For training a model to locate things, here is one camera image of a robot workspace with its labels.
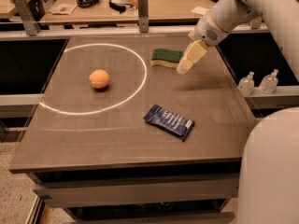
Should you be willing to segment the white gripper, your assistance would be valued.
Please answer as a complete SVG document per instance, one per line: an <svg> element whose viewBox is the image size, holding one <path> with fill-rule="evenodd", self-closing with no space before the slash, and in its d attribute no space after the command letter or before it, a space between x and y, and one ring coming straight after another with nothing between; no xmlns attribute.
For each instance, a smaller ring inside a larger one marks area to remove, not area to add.
<svg viewBox="0 0 299 224"><path fill-rule="evenodd" d="M185 49L177 67L180 75L186 74L207 52L207 46L217 46L228 36L228 33L213 21L211 15L206 13L189 32L189 38L193 41Z"/></svg>

